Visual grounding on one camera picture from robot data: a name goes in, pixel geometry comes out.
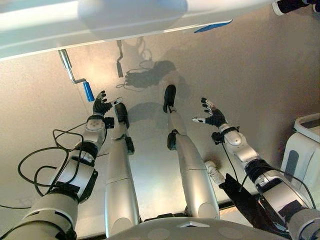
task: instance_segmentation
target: black joint band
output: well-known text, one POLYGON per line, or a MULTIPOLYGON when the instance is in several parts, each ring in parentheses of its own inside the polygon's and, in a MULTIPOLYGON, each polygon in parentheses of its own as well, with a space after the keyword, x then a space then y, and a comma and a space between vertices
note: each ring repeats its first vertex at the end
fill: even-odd
POLYGON ((84 141, 83 144, 79 142, 74 148, 74 150, 82 149, 83 152, 89 153, 94 159, 97 158, 98 155, 98 147, 89 141, 84 141))
POLYGON ((236 127, 234 127, 234 126, 232 126, 232 127, 227 128, 226 130, 223 130, 223 131, 221 132, 221 134, 222 134, 223 136, 225 136, 227 133, 232 132, 232 131, 237 131, 237 132, 239 132, 239 129, 236 128, 236 127))
POLYGON ((250 161, 246 165, 244 171, 251 179, 251 181, 254 183, 260 175, 272 169, 273 168, 265 160, 257 158, 255 160, 250 161))
POLYGON ((62 195, 66 195, 66 196, 72 198, 73 200, 76 200, 77 203, 79 202, 78 195, 77 195, 75 192, 73 192, 73 191, 68 191, 68 190, 65 190, 65 189, 60 188, 60 187, 57 187, 57 188, 53 189, 52 191, 50 191, 50 192, 48 193, 48 195, 50 195, 50 194, 62 194, 62 195))

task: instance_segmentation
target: wire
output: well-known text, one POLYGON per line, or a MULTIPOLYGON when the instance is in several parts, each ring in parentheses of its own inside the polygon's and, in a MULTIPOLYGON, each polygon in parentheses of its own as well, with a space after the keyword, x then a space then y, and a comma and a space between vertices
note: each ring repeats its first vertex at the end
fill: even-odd
POLYGON ((105 129, 105 134, 104 134, 104 139, 103 139, 103 142, 101 144, 101 146, 105 143, 106 139, 107 139, 107 128, 105 129))
POLYGON ((110 153, 108 152, 108 153, 103 153, 103 154, 101 154, 101 155, 98 155, 98 156, 96 156, 97 158, 99 158, 99 157, 102 157, 102 156, 104 156, 104 155, 109 155, 110 153))
POLYGON ((67 130, 67 131, 65 131, 65 132, 60 133, 58 136, 54 137, 54 139, 55 139, 54 142, 55 142, 56 146, 57 146, 57 147, 64 148, 64 149, 68 149, 68 148, 65 148, 64 146, 62 146, 60 143, 58 143, 58 142, 57 142, 57 139, 58 139, 60 136, 62 136, 63 134, 66 134, 66 133, 68 133, 68 132, 70 132, 70 131, 72 131, 72 130, 74 130, 74 129, 77 129, 77 128, 85 125, 85 124, 86 124, 86 122, 81 123, 81 124, 79 124, 79 125, 71 128, 71 129, 69 129, 69 130, 67 130))
MULTIPOLYGON (((293 175, 291 175, 291 174, 289 174, 289 173, 287 173, 287 172, 285 172, 285 171, 282 171, 282 170, 280 170, 280 169, 274 168, 274 167, 272 167, 272 166, 263 166, 263 167, 264 167, 264 168, 268 168, 268 169, 270 169, 270 170, 275 170, 275 171, 280 172, 280 173, 283 173, 283 174, 286 174, 286 175, 290 176, 291 178, 293 178, 293 179, 297 180, 298 182, 300 182, 300 183, 304 186, 305 190, 307 191, 307 193, 308 193, 308 195, 309 195, 309 198, 310 198, 310 200, 311 200, 311 203, 312 203, 313 208, 314 208, 315 210, 317 209, 316 204, 315 204, 315 201, 314 201, 314 199, 313 199, 313 197, 312 197, 312 195, 311 195, 311 192, 309 191, 309 188, 307 187, 307 185, 306 185, 303 181, 301 181, 299 178, 297 178, 297 177, 295 177, 295 176, 293 176, 293 175)), ((242 188, 243 188, 243 186, 244 186, 244 184, 245 184, 245 182, 246 182, 246 180, 247 180, 247 178, 248 178, 248 175, 249 175, 253 170, 255 170, 256 168, 258 168, 258 167, 255 167, 255 168, 251 169, 251 171, 248 172, 248 173, 245 175, 245 177, 244 177, 244 179, 243 179, 243 182, 242 182, 242 184, 241 184, 241 187, 239 188, 239 192, 241 192, 241 190, 242 190, 242 188)))
POLYGON ((51 185, 49 184, 42 184, 42 183, 37 183, 35 181, 32 181, 31 179, 27 178, 21 171, 21 166, 22 164, 28 159, 30 158, 32 155, 34 154, 37 154, 39 152, 43 152, 43 151, 47 151, 47 150, 52 150, 52 149, 59 149, 59 150, 63 150, 65 151, 65 158, 64 158, 64 162, 67 162, 68 158, 69 158, 69 152, 68 150, 66 150, 65 148, 61 148, 61 147, 58 147, 58 146, 51 146, 51 147, 45 147, 45 148, 41 148, 39 150, 36 150, 36 151, 33 151, 31 152, 30 154, 28 154, 27 156, 25 156, 20 162, 19 162, 19 165, 17 167, 17 170, 18 170, 18 174, 21 178, 23 178, 24 180, 26 180, 28 183, 31 183, 33 185, 37 185, 37 186, 40 186, 40 187, 50 187, 51 185))
POLYGON ((238 180, 238 176, 237 176, 235 167, 234 167, 234 165, 232 164, 232 162, 231 162, 231 160, 230 160, 230 157, 229 157, 229 155, 228 155, 228 153, 227 153, 227 150, 226 150, 226 148, 225 148, 225 145, 223 144, 223 142, 222 142, 221 144, 222 144, 222 147, 223 147, 223 149, 224 149, 224 152, 225 152, 226 156, 228 157, 228 160, 229 160, 229 162, 230 162, 230 164, 231 164, 231 167, 232 167, 233 172, 234 172, 234 175, 235 175, 235 179, 236 179, 236 181, 239 183, 239 180, 238 180))
POLYGON ((5 206, 5 205, 0 205, 1 208, 5 208, 5 209, 30 209, 30 206, 5 206))
POLYGON ((55 135, 55 132, 62 132, 62 133, 65 133, 65 134, 71 134, 71 135, 80 136, 80 137, 81 137, 81 146, 80 146, 80 150, 79 150, 79 156, 78 156, 78 158, 77 158, 77 164, 76 164, 75 172, 74 172, 72 178, 71 178, 70 180, 68 180, 67 182, 64 182, 64 183, 61 183, 61 184, 58 184, 58 185, 55 185, 55 184, 54 184, 54 183, 57 181, 58 177, 60 176, 60 174, 62 173, 62 171, 63 171, 63 169, 64 169, 64 167, 65 167, 65 166, 64 166, 64 165, 66 164, 66 161, 65 161, 65 162, 62 164, 62 166, 60 167, 60 169, 59 169, 58 173, 56 174, 54 180, 52 181, 52 183, 51 183, 51 185, 50 185, 47 193, 50 192, 51 189, 54 188, 54 187, 60 187, 60 186, 62 186, 62 185, 66 185, 66 184, 71 183, 71 182, 76 178, 76 176, 77 176, 77 174, 78 174, 78 170, 79 170, 79 165, 80 165, 80 158, 81 158, 81 153, 82 153, 82 147, 83 147, 83 145, 84 145, 84 136, 82 136, 81 134, 75 133, 75 132, 69 132, 69 131, 62 131, 62 130, 59 130, 59 129, 54 129, 54 130, 52 131, 52 135, 53 135, 53 138, 54 138, 54 141, 56 142, 56 144, 57 144, 58 142, 57 142, 57 137, 56 137, 56 135, 55 135))
POLYGON ((34 187, 35 187, 36 192, 37 192, 41 197, 43 197, 44 194, 40 191, 40 189, 39 189, 39 187, 38 187, 37 178, 38 178, 39 172, 40 172, 42 169, 45 169, 45 168, 48 168, 48 169, 57 169, 55 166, 44 165, 44 166, 41 166, 41 167, 35 172, 35 174, 34 174, 34 187))

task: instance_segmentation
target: silver robot leg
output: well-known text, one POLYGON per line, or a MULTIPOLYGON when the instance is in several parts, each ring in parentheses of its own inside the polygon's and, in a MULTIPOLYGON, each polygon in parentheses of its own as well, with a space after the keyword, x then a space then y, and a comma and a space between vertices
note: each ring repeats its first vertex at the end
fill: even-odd
POLYGON ((169 134, 175 136, 182 186, 188 213, 192 217, 220 218, 217 198, 204 161, 196 146, 187 136, 180 115, 172 106, 169 114, 169 134))
POLYGON ((104 215, 107 238, 140 222, 138 201, 128 158, 129 154, 133 154, 132 141, 128 136, 125 123, 120 122, 114 130, 105 190, 104 215))

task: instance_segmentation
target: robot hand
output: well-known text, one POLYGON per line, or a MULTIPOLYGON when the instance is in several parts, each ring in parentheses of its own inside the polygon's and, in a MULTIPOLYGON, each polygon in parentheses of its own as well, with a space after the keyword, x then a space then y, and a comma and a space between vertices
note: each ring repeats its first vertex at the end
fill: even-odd
POLYGON ((106 112, 108 112, 114 105, 117 105, 123 101, 122 97, 118 97, 114 101, 106 102, 107 99, 104 98, 105 96, 106 96, 106 91, 103 90, 96 97, 93 104, 93 115, 104 116, 106 112))
POLYGON ((208 113, 210 115, 210 117, 206 117, 206 118, 194 117, 192 119, 192 121, 194 121, 196 123, 214 125, 217 128, 219 128, 222 124, 227 123, 225 116, 223 115, 223 113, 219 109, 216 108, 216 106, 213 102, 202 97, 201 103, 202 103, 202 106, 204 108, 206 108, 204 110, 204 112, 208 113))

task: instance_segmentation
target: beige floor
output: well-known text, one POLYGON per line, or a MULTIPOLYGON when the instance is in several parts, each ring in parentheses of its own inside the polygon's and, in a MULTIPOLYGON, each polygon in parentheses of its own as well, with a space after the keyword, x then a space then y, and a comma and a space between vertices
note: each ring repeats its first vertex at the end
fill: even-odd
MULTIPOLYGON (((319 36, 320 18, 310 7, 278 17, 267 6, 204 33, 179 31, 128 39, 123 41, 121 61, 124 73, 130 71, 126 83, 118 78, 116 42, 68 50, 74 75, 87 78, 95 95, 105 89, 110 99, 124 98, 136 150, 130 161, 142 219, 181 212, 186 205, 178 156, 166 148, 165 87, 177 86, 176 107, 190 138, 203 159, 214 159, 223 174, 231 167, 221 146, 210 139, 216 129, 191 121, 205 116, 201 97, 214 101, 231 124, 240 126, 252 147, 279 167, 293 121, 319 111, 319 36)), ((81 85, 72 85, 57 52, 0 62, 0 86, 0 203, 27 206, 37 195, 19 178, 19 161, 53 145, 52 129, 84 122, 92 104, 86 102, 81 85)), ((76 139, 62 142, 72 146, 76 139)), ((102 152, 109 151, 109 142, 102 152)), ((57 166, 62 159, 60 152, 41 153, 23 170, 32 176, 41 165, 57 166)), ((99 179, 93 196, 80 206, 80 236, 103 231, 107 163, 108 157, 97 161, 99 179), (99 224, 90 230, 83 227, 94 219, 100 219, 99 224)), ((242 180, 244 173, 238 165, 236 169, 242 180)), ((48 180, 50 174, 44 171, 40 179, 48 180)), ((254 191, 250 182, 245 186, 254 191)), ((219 202, 227 200, 217 187, 215 192, 219 202)), ((0 233, 21 215, 19 210, 0 208, 0 233)))

